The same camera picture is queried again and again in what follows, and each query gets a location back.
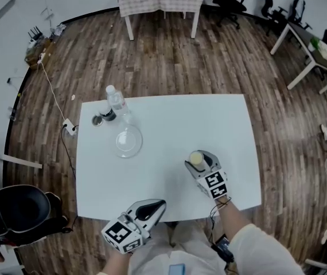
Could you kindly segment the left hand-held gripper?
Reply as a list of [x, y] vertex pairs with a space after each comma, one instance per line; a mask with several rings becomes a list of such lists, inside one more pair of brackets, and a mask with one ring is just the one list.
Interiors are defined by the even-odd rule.
[[135, 202], [127, 212], [109, 221], [102, 236], [121, 254], [133, 252], [150, 238], [151, 229], [157, 225], [166, 211], [163, 199], [146, 199]]

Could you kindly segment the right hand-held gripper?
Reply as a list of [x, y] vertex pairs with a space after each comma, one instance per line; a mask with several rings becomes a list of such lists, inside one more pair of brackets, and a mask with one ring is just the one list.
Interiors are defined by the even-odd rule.
[[211, 199], [217, 200], [228, 194], [227, 175], [220, 169], [220, 162], [216, 155], [201, 150], [204, 160], [197, 165], [185, 161], [185, 167], [197, 179], [199, 188]]

